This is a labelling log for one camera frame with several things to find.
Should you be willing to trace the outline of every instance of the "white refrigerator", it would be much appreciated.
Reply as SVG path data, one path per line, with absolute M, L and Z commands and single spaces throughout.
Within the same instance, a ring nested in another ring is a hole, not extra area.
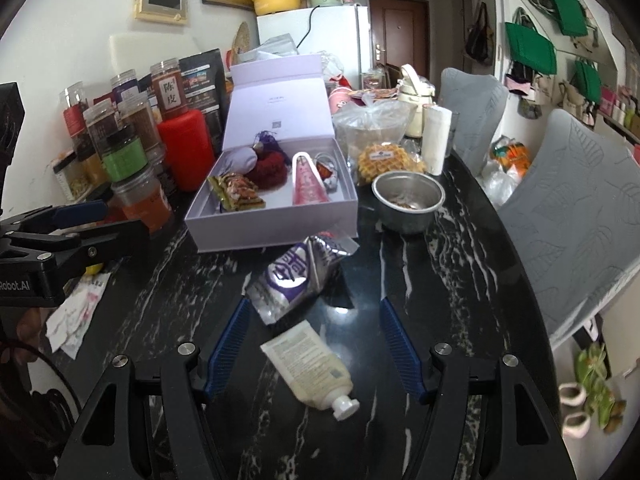
M 298 48 L 300 54 L 321 50 L 335 54 L 344 66 L 344 76 L 358 89 L 360 74 L 372 67 L 370 29 L 369 8 L 362 6 L 317 7 L 258 16 L 260 43 L 289 33 L 298 44 L 308 32 Z

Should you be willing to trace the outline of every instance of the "metal bolt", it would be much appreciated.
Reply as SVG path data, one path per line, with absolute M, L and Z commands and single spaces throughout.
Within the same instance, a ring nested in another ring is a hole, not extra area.
M 178 354 L 180 355 L 191 355 L 196 351 L 196 345 L 193 343 L 182 343 L 178 346 Z
M 449 343 L 436 343 L 436 346 L 434 346 L 434 348 L 440 355 L 449 355 L 451 354 L 451 352 L 453 352 L 453 348 L 451 348 L 451 345 Z
M 125 364 L 129 362 L 129 358 L 126 355 L 116 355 L 111 361 L 111 364 L 116 368 L 122 368 Z
M 502 362 L 511 368 L 518 366 L 518 358 L 515 355 L 506 354 L 502 358 Z

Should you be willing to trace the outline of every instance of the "black marble table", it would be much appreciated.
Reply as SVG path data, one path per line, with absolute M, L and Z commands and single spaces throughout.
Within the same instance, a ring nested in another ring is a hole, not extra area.
M 359 190 L 360 249 L 342 264 L 332 290 L 278 324 L 283 330 L 308 319 L 340 356 L 354 383 L 351 397 L 361 404 L 351 418 L 337 422 L 293 397 L 259 349 L 277 332 L 254 316 L 226 391 L 207 408 L 229 478 L 401 478 L 429 409 L 405 394 L 386 348 L 378 322 L 386 295 L 397 298 L 402 322 L 469 356 L 515 354 L 558 420 L 548 339 L 511 241 L 459 159 L 447 159 L 440 182 L 444 207 L 426 234 L 411 237 L 385 230 L 370 189 Z M 202 346 L 282 252 L 197 254 L 176 222 L 153 241 L 146 261 L 132 258 L 114 274 L 76 361 L 58 352 L 55 362 L 84 401 L 118 353 L 144 360 L 187 340 Z M 152 409 L 159 420 L 159 399 Z M 457 478 L 468 476 L 479 411 L 479 397 L 470 397 Z

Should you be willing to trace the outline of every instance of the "white box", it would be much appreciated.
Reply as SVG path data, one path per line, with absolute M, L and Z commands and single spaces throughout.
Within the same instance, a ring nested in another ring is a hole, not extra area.
M 335 141 L 319 54 L 243 63 L 231 67 L 234 91 L 226 121 L 223 152 L 210 175 L 217 175 L 230 150 L 253 146 L 255 136 L 273 132 L 289 156 L 308 152 L 333 155 L 338 189 L 331 202 L 293 206 L 293 184 L 261 192 L 264 209 L 220 212 L 220 200 L 204 181 L 185 217 L 198 252 L 294 244 L 333 225 L 357 237 L 358 196 Z

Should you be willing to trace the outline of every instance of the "stainless steel bowl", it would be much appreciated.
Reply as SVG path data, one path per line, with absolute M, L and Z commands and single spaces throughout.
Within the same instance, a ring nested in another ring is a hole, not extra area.
M 390 171 L 372 184 L 383 225 L 403 235 L 424 232 L 444 202 L 444 189 L 433 178 L 411 171 Z

